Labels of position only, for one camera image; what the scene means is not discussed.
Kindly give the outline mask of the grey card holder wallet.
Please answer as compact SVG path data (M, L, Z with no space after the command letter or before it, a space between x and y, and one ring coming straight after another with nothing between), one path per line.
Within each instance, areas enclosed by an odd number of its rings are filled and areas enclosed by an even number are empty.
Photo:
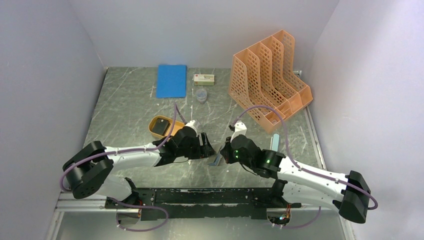
M208 164L208 166L210 166L210 167L217 167L217 166L219 165L219 163L220 163L220 161L221 161L221 159L222 159L221 151L222 151L222 149L223 149L223 148L224 148L224 146L221 146L221 147L219 148L219 150L218 150L218 152L217 152L217 154L216 154L216 156L215 156L214 161L213 161L213 162L211 162L211 163L209 163L209 164Z

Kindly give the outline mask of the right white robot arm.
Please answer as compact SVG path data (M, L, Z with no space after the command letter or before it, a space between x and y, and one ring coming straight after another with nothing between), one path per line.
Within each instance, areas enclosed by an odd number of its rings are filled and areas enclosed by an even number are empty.
M315 205L337 211L353 223L364 224L371 210L371 190L361 173L330 172L292 161L281 152L261 149L245 135L228 137L220 154L227 164L240 163L262 178L281 180L290 189L270 193L275 207L285 203Z

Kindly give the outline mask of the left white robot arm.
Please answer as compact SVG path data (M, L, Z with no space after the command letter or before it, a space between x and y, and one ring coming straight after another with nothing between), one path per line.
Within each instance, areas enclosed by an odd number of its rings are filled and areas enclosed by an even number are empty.
M159 167L177 158L198 160L216 154L206 133L184 126L173 136L166 136L143 146L106 147L94 141L68 160L62 167L60 187L75 199L102 195L132 208L139 200L136 187L129 178L115 172L137 167Z

